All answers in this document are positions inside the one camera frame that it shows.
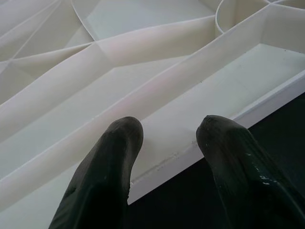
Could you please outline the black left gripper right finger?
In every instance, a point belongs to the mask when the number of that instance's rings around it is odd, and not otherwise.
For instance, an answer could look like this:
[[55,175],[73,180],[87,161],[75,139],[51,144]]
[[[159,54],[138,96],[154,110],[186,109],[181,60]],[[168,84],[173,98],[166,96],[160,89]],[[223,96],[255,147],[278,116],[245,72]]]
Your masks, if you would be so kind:
[[196,141],[212,170],[230,228],[304,228],[304,197],[247,128],[208,115],[196,130]]

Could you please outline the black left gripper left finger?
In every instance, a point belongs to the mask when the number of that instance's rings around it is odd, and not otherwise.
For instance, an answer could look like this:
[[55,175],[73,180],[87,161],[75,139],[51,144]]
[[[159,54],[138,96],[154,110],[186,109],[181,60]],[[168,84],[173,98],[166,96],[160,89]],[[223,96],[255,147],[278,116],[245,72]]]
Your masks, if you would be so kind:
[[142,144],[138,119],[127,116],[111,123],[77,167],[49,227],[122,229]]

